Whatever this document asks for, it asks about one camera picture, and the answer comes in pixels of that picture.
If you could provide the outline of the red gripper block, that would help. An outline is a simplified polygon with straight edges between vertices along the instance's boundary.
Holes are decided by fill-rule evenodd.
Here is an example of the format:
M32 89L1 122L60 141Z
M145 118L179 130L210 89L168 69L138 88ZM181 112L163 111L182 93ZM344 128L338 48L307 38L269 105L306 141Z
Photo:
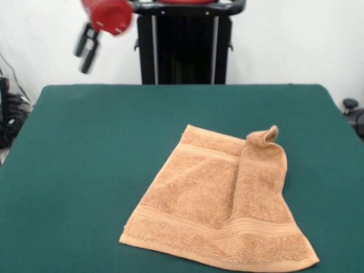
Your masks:
M114 36L125 32L131 25L134 8L125 0L82 0L81 3L95 29L89 35L89 23L83 26L74 51L74 55L80 57L86 43L92 42L81 66L81 72L87 74L98 50L99 32L105 31Z

